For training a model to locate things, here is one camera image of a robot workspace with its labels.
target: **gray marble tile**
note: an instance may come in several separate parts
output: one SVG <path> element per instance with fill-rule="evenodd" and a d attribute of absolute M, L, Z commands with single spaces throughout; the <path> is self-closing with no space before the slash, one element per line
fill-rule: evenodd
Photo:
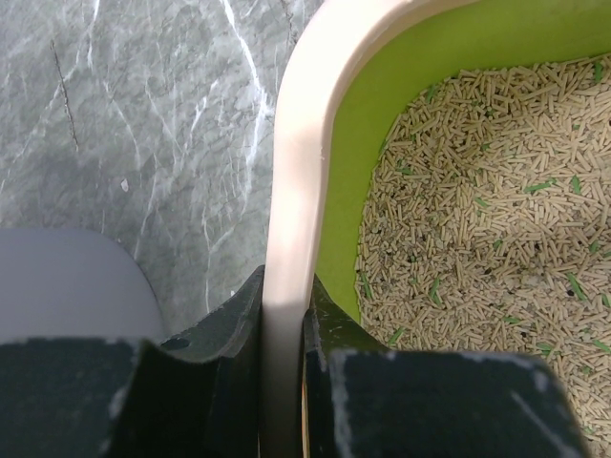
<path fill-rule="evenodd" d="M 274 106 L 322 0 L 7 0 L 0 227 L 121 243 L 170 332 L 264 262 Z"/>

